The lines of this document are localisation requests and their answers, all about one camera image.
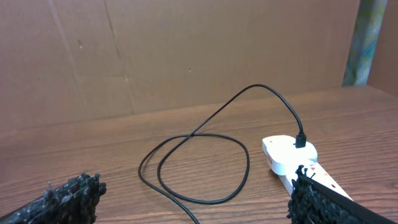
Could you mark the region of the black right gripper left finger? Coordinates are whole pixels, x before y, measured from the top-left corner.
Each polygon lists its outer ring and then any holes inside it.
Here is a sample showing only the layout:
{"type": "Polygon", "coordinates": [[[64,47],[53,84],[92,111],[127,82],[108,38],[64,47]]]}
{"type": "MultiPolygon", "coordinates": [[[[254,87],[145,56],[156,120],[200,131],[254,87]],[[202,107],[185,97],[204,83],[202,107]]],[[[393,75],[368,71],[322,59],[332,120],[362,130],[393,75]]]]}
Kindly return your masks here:
{"type": "Polygon", "coordinates": [[[106,193],[100,175],[80,174],[43,196],[1,217],[1,224],[93,224],[106,193]]]}

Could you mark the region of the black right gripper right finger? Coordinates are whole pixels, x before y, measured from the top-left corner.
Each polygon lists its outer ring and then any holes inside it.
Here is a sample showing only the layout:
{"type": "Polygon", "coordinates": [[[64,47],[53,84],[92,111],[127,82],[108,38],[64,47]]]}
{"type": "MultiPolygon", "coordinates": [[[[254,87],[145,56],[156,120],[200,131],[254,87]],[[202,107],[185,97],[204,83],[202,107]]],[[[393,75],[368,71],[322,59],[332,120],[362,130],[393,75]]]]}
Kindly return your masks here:
{"type": "Polygon", "coordinates": [[[287,204],[292,224],[396,224],[307,176],[299,165],[287,204]]]}

